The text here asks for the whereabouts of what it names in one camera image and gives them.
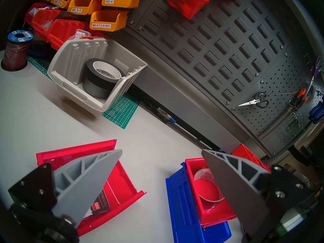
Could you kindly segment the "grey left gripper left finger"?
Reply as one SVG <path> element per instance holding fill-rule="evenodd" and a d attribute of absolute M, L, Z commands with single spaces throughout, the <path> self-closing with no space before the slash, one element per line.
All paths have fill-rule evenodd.
<path fill-rule="evenodd" d="M 122 152 L 79 157 L 56 170 L 50 163 L 38 166 L 8 189 L 10 214 L 35 243 L 79 243 L 76 229 Z"/>

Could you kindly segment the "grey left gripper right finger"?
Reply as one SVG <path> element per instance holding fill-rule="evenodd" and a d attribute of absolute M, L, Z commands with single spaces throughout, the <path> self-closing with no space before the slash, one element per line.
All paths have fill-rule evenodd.
<path fill-rule="evenodd" d="M 267 171 L 226 153 L 202 150 L 221 193 L 245 230 L 242 243 L 281 243 L 290 232 L 279 229 L 291 209 L 304 205 L 313 191 L 283 166 Z"/>

